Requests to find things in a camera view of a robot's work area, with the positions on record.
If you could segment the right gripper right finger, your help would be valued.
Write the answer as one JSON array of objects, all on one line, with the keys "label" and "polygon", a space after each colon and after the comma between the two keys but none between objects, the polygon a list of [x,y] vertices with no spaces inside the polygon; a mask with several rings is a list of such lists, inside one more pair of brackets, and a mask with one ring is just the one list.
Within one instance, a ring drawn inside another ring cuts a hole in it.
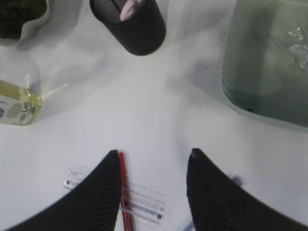
[{"label": "right gripper right finger", "polygon": [[197,231],[306,231],[308,227],[247,193],[199,148],[187,168],[187,197]]}]

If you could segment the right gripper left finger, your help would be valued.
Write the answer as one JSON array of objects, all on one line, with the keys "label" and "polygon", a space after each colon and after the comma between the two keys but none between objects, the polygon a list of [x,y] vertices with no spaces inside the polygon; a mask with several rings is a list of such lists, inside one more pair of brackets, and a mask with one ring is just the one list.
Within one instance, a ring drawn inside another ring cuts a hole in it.
[{"label": "right gripper left finger", "polygon": [[120,205],[120,159],[111,150],[71,192],[12,231],[113,231]]}]

